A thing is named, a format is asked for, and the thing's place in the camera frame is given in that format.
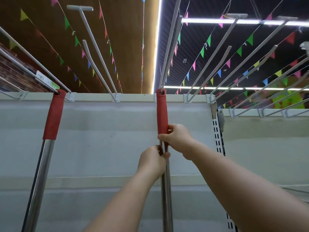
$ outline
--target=red grip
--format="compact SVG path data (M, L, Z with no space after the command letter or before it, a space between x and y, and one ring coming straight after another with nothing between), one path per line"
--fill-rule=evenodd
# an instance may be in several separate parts
M168 134L168 107L166 105L166 90L157 90L157 124L158 134Z
M50 103L43 134L43 140L56 140L59 130L66 92L61 89L57 89L57 91L59 92L59 94L54 93L52 102Z

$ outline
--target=wooden ceiling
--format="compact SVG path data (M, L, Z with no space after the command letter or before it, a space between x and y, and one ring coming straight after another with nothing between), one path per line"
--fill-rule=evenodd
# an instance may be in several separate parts
M96 74L93 76L87 57L82 57L82 40L85 39L96 66L113 91L79 12L66 7L92 6L93 11L84 13L117 91L121 92L122 88L123 93L151 93L159 0L145 0L142 83L143 4L142 0L58 0L58 3L56 0L0 0L0 26L72 91L103 93L106 89ZM100 6L102 18L99 17ZM21 21L21 9L29 19ZM67 28L65 16L70 23ZM75 44L75 37L80 44ZM10 45L2 34L0 42ZM42 71L17 47L13 51Z

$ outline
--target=hand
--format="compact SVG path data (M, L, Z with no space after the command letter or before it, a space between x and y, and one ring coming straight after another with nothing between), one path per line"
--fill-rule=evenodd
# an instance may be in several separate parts
M160 176L164 173L166 162L171 156L171 154L168 152L160 156L159 148L159 145L152 146L142 152L137 167L137 173L148 175L153 180L153 182L159 179Z
M175 151L183 154L187 160L190 158L190 147L194 142L193 137L183 125L168 125L170 134L159 134L158 139L167 142Z

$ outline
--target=left hand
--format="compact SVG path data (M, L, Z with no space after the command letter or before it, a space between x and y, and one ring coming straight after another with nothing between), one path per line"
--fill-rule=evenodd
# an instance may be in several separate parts
M164 173L166 162L171 156L168 152L160 156L159 148L159 145L152 146L142 152L137 167L137 173L148 175L154 182Z

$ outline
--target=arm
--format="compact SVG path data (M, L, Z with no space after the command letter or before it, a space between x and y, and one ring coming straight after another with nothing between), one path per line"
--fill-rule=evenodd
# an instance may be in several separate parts
M136 174L83 232L136 232L150 188L164 173L169 156L170 153L160 156L158 146L145 150L141 154Z
M193 161L241 231L309 231L305 204L194 140L183 125L169 129L170 134L158 138Z

